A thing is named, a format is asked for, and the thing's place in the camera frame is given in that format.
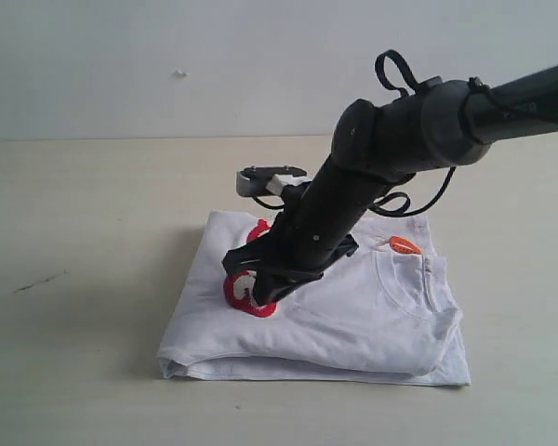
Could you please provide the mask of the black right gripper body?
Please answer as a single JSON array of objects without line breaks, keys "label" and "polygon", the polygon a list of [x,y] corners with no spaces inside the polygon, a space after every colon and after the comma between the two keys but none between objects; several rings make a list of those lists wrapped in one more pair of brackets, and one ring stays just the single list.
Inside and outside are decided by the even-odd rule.
[{"label": "black right gripper body", "polygon": [[256,242],[259,279],[320,279],[358,243],[356,183],[271,184],[259,188],[255,200],[276,196],[283,202],[272,229]]}]

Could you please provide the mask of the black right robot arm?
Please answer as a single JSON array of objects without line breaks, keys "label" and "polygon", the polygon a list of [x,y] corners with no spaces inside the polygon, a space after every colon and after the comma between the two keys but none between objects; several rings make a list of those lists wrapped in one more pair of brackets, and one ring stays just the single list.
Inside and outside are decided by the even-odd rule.
[{"label": "black right robot arm", "polygon": [[477,163],[500,140],[558,132],[558,65],[491,87],[477,78],[419,81],[396,51],[380,54],[375,73],[391,87],[384,65],[404,85],[378,107],[358,99],[340,116],[331,151],[313,179],[297,167],[250,166],[237,173],[240,196],[280,199],[269,231],[230,250],[229,277],[251,271],[253,298],[278,302],[357,250],[352,228],[364,213],[386,216],[387,203],[415,174]]}]

